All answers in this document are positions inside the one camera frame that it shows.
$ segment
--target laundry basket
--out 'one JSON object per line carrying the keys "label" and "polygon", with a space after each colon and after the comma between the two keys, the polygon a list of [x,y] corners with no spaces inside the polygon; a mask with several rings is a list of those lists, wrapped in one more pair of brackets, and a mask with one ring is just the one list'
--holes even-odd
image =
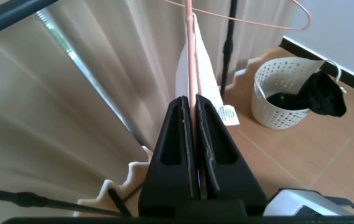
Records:
{"label": "laundry basket", "polygon": [[[304,119],[309,109],[284,110],[270,104],[266,98],[280,92],[298,94],[305,81],[325,62],[324,60],[286,57],[264,63],[255,74],[251,97],[251,112],[256,120],[268,128],[286,129]],[[337,83],[341,77],[341,68],[334,62],[328,62],[338,69],[335,79]]]}

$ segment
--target curtain fold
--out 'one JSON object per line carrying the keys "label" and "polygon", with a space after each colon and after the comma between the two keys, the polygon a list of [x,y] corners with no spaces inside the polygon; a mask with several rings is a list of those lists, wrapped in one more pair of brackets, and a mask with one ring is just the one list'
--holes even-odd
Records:
{"label": "curtain fold", "polygon": [[[36,15],[0,32],[0,190],[77,202],[132,161],[147,155]],[[0,223],[70,214],[0,202]]]}
{"label": "curtain fold", "polygon": [[[228,15],[230,1],[194,0],[193,6]],[[237,18],[288,26],[294,9],[287,0],[240,0]],[[63,0],[48,7],[133,133],[152,150],[167,106],[175,98],[175,72],[185,43],[184,11],[161,0]],[[197,19],[219,80],[228,20],[201,12]],[[277,46],[283,33],[237,22],[229,80],[249,59]]]}

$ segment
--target black cloth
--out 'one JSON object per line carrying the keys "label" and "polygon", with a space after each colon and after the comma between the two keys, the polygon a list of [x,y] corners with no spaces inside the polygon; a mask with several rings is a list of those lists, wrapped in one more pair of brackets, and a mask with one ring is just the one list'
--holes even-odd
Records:
{"label": "black cloth", "polygon": [[347,112],[340,87],[324,72],[313,73],[297,95],[275,93],[268,102],[285,110],[311,111],[321,115],[341,117]]}

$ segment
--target wall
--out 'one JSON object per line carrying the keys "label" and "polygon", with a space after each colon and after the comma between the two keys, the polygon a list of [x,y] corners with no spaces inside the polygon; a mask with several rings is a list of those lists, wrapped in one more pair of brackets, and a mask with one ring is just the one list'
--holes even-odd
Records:
{"label": "wall", "polygon": [[[354,74],[354,0],[301,0],[312,16],[305,31],[290,31],[287,39],[313,53],[339,63]],[[297,9],[292,26],[302,27],[307,18]]]}

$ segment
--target care label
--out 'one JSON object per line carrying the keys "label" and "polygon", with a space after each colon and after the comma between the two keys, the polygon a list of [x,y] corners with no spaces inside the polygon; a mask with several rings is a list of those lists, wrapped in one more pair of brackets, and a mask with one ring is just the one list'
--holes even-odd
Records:
{"label": "care label", "polygon": [[223,105],[216,108],[218,115],[225,126],[239,125],[238,115],[231,105]]}

